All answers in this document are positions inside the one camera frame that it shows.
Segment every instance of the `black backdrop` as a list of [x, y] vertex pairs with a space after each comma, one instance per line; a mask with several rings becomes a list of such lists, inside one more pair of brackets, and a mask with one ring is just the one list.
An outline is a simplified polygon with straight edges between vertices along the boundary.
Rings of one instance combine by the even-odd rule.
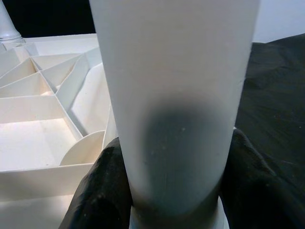
[[3, 0], [22, 37], [94, 33], [89, 0]]

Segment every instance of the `black cloth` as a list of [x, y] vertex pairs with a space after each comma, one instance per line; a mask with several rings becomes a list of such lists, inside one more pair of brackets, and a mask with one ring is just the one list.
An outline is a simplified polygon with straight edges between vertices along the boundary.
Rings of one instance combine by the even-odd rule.
[[59, 229], [128, 229], [131, 205], [121, 146], [116, 138], [81, 180]]
[[254, 43], [222, 182], [232, 229], [305, 228], [305, 34]]

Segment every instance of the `wrinkled black fabric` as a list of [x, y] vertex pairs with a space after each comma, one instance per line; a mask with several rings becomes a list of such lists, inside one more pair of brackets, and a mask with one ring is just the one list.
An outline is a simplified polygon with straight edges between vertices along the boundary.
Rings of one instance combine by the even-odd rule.
[[231, 229], [305, 228], [305, 35], [254, 43], [222, 182]]
[[119, 139], [110, 142], [79, 184], [60, 229], [127, 229], [132, 197]]

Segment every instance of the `white plastic cylinder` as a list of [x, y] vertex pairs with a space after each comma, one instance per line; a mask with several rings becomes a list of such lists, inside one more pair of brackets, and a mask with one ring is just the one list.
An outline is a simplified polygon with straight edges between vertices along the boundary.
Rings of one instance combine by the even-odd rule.
[[223, 228], [259, 0], [91, 0], [136, 228]]
[[21, 40], [22, 37], [20, 33], [16, 30], [13, 22], [11, 21], [10, 16], [3, 4], [3, 1], [0, 0], [0, 42], [19, 42]]

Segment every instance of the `white post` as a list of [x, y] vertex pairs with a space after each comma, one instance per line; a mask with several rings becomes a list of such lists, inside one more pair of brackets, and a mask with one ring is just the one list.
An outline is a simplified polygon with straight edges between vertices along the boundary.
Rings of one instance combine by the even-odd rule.
[[3, 1], [0, 0], [0, 42], [8, 41], [22, 42], [22, 37], [11, 21]]
[[91, 0], [136, 228], [224, 227], [218, 188], [258, 5]]

